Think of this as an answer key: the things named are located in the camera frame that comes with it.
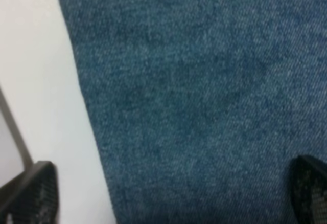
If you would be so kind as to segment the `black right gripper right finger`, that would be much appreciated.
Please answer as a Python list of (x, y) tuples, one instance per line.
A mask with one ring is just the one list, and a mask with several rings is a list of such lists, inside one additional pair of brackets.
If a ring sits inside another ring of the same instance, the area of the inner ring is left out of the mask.
[(326, 163), (310, 155), (297, 157), (290, 195), (298, 223), (326, 223)]

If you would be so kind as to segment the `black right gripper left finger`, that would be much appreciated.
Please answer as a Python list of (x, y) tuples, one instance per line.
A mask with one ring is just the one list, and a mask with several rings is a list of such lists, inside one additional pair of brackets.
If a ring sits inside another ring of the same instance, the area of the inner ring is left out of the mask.
[(39, 161), (1, 187), (1, 223), (57, 223), (57, 172)]

